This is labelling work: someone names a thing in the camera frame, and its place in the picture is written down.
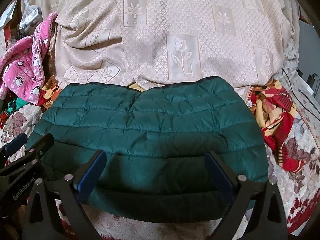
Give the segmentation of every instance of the metal screw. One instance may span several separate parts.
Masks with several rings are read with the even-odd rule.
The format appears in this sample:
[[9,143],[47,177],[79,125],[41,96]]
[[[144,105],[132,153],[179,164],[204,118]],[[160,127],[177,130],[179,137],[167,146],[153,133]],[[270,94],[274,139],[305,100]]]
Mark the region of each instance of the metal screw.
[[271,184],[271,185],[274,185],[274,184],[276,184],[277,182],[276,182],[276,180],[275,179],[269,179],[269,183]]
[[66,181],[69,181],[69,180],[72,180],[72,179],[73,179],[73,176],[72,176],[72,174],[67,174],[66,176],[64,176],[64,179],[65,179]]
[[246,177],[245,175],[243,175],[243,174],[240,174],[240,175],[238,176],[238,179],[239,179],[239,181],[246,181],[246,180],[247,180],[247,177]]
[[42,179],[36,179],[36,185],[39,185],[39,184],[41,184],[42,183]]

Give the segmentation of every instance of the black cable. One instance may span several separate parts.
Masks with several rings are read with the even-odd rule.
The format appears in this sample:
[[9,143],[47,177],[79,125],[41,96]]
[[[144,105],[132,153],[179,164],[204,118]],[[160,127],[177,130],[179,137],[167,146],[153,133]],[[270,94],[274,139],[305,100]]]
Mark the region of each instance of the black cable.
[[315,96],[316,96],[319,91],[319,87],[320,87],[320,77],[316,73],[313,73],[313,75],[317,76],[317,84],[318,84],[318,80],[319,80],[318,88],[316,88],[316,93],[315,93]]
[[317,109],[317,107],[315,106],[315,104],[311,102],[311,100],[307,97],[307,95],[306,95],[304,92],[302,92],[302,91],[299,91],[299,92],[308,99],[308,101],[313,105],[313,107],[314,107],[314,108],[317,110],[317,112],[320,114],[320,112],[319,112],[319,110]]
[[317,87],[318,87],[318,78],[316,78],[316,74],[315,73],[312,74],[312,78],[316,80],[316,88],[313,90],[313,96],[315,97],[316,96],[316,90],[317,90]]
[[294,97],[297,99],[297,101],[303,106],[304,109],[306,109],[310,114],[312,114],[319,122],[320,122],[320,119],[314,114],[312,113],[308,108],[306,108],[301,102],[300,100],[297,98],[297,96],[295,95],[295,93],[293,92],[293,89],[292,89],[292,85],[291,85],[291,82],[290,82],[290,79],[287,75],[287,73],[284,71],[284,69],[282,68],[282,72],[285,73],[285,75],[287,76],[287,79],[289,81],[289,85],[290,85],[290,88],[291,88],[291,91],[292,91],[292,94],[294,95]]

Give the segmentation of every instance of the green cloth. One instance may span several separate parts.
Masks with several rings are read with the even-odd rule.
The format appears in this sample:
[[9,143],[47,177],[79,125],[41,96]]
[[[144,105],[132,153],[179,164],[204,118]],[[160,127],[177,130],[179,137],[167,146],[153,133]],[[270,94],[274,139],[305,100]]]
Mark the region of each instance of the green cloth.
[[237,174],[267,180],[261,130],[244,101],[219,77],[146,92],[116,85],[68,85],[42,116],[26,148],[46,133],[49,180],[86,163],[97,149],[108,161],[87,204],[152,222],[221,218],[228,205],[204,167],[214,150]]
[[8,106],[7,106],[7,109],[5,110],[5,112],[7,114],[12,114],[27,104],[29,104],[29,102],[26,102],[26,101],[22,100],[21,98],[15,98],[14,100],[11,100],[8,103]]

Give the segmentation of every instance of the red patterned cloth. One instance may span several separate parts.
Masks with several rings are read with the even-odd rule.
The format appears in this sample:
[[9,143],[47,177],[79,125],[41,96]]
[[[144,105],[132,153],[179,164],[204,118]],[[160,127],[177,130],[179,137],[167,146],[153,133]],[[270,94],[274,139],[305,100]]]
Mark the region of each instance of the red patterned cloth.
[[284,143],[296,114],[291,96],[278,80],[271,80],[265,86],[252,87],[249,98],[252,102],[250,110],[256,117],[266,144],[276,155],[279,166],[286,171],[299,172],[305,161],[290,158]]

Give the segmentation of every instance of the pink cloth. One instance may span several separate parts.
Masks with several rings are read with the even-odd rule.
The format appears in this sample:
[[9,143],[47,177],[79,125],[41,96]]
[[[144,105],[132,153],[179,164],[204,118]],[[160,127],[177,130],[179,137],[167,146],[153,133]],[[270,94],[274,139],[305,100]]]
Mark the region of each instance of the pink cloth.
[[0,58],[0,99],[4,100],[10,89],[19,98],[37,104],[44,85],[42,60],[47,54],[52,24],[57,13],[51,13],[40,23],[34,35],[17,41]]

